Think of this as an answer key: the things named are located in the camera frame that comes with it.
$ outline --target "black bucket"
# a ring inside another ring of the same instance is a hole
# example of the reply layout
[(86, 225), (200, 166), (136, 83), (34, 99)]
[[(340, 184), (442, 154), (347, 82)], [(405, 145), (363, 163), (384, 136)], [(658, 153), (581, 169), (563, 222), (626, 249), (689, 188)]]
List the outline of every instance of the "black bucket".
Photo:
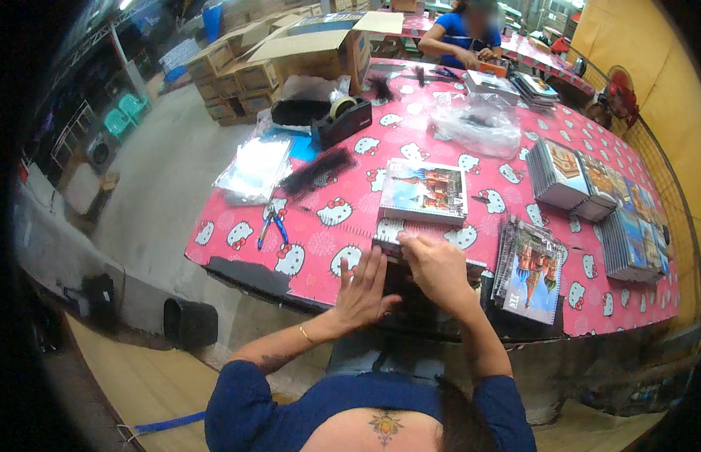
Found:
[(169, 298), (163, 320), (165, 338), (177, 348), (192, 351), (218, 341), (218, 311), (209, 304)]

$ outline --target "blue top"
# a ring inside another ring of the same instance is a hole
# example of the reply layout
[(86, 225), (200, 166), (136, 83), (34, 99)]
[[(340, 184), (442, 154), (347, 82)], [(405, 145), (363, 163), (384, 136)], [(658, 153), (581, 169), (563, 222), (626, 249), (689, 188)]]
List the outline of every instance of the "blue top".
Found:
[[(536, 450), (514, 380), (488, 377), (473, 392), (501, 450)], [(316, 383), (297, 401), (278, 405), (260, 368), (231, 361), (222, 368), (205, 413), (205, 439), (213, 452), (300, 450), (320, 424), (353, 408), (425, 413), (441, 421), (438, 390), (400, 373), (337, 375)]]
[[(453, 44), (466, 50), (476, 51), (486, 47), (492, 49), (501, 45), (501, 34), (495, 24), (489, 23), (489, 28), (483, 34), (482, 39), (472, 39), (468, 37), (469, 33), (466, 32), (467, 25), (463, 17), (457, 12), (442, 15), (436, 20), (436, 23), (446, 29), (446, 34), (442, 39), (446, 44)], [(441, 64), (463, 69), (461, 61), (455, 59), (453, 55), (441, 56)]]

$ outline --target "green plastic chair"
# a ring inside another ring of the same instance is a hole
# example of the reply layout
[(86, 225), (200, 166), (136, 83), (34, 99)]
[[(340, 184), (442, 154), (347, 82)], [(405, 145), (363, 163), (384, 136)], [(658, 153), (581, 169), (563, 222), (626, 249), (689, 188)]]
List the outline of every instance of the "green plastic chair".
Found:
[(122, 133), (127, 129), (129, 124), (134, 124), (134, 122), (132, 122), (132, 118), (129, 115), (122, 113), (117, 108), (113, 108), (105, 117), (105, 127), (107, 127), (107, 130), (115, 138), (117, 138), (117, 141), (120, 143), (122, 143), (122, 140), (120, 140), (120, 135), (122, 135)]
[(134, 125), (139, 122), (139, 114), (145, 109), (145, 106), (149, 105), (149, 102), (142, 96), (142, 99), (138, 99), (131, 94), (124, 95), (118, 104), (120, 110), (129, 116), (129, 119)]

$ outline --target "hello kitty print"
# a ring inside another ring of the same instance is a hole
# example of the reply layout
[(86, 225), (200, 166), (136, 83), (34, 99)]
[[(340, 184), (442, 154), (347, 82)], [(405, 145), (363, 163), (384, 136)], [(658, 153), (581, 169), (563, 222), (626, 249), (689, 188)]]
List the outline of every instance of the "hello kitty print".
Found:
[[(194, 229), (187, 226), (186, 257), (201, 266), (212, 257), (260, 264), (289, 276), (294, 296), (334, 304), (341, 258), (347, 258), (353, 270), (361, 250), (371, 246), (373, 235), (385, 231), (389, 237), (397, 237), (400, 231), (415, 230), (413, 222), (379, 214), (388, 160), (408, 158), (463, 169), (468, 191), (466, 222), (441, 226), (432, 238), (448, 241), (468, 259), (487, 264), (487, 275), (496, 271), (500, 222), (508, 214), (553, 230), (564, 245), (559, 293), (564, 296), (564, 331), (571, 336), (592, 330), (596, 334), (615, 333), (618, 328), (647, 325), (679, 312), (683, 300), (677, 278), (664, 278), (654, 287), (608, 279), (599, 227), (537, 203), (531, 194), (526, 158), (536, 140), (544, 137), (601, 159), (658, 200), (647, 168), (634, 149), (597, 124), (590, 127), (586, 118), (568, 107), (557, 105), (548, 115), (518, 107), (523, 132), (518, 151), (508, 160), (490, 158), (464, 148), (453, 137), (441, 136), (428, 124), (427, 110), (434, 105), (434, 93), (462, 94), (463, 90), (444, 82), (419, 88), (417, 80), (405, 75), (413, 75), (412, 70), (400, 71), (390, 79), (389, 88), (396, 100), (373, 106), (372, 125), (339, 143), (355, 158), (352, 170), (319, 175), (315, 190), (296, 202), (276, 190), (272, 204), (288, 231), (290, 244), (283, 244), (272, 225), (262, 251), (258, 251), (256, 242), (266, 206), (229, 206), (222, 190), (215, 189)], [(423, 108), (419, 110), (414, 104)], [(291, 158), (293, 168), (304, 164)], [(670, 273), (676, 273), (674, 261)]]

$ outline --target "wire mesh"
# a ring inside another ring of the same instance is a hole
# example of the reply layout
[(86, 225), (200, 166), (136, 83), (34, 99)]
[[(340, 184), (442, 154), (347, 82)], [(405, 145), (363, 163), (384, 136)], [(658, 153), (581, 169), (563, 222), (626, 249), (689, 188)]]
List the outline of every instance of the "wire mesh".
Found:
[[(587, 83), (596, 91), (607, 85), (607, 76), (576, 49), (570, 47), (567, 61), (573, 62), (577, 58), (581, 58), (586, 63), (586, 71), (582, 78)], [(610, 131), (632, 146), (648, 169), (647, 177), (655, 185), (669, 220), (671, 249), (674, 253), (674, 261), (677, 263), (677, 277), (680, 285), (680, 304), (694, 303), (695, 313), (691, 322), (701, 322), (701, 254), (697, 231), (692, 222), (687, 199), (681, 191), (680, 182), (664, 150), (641, 115), (631, 127), (628, 127), (623, 119), (614, 117)]]

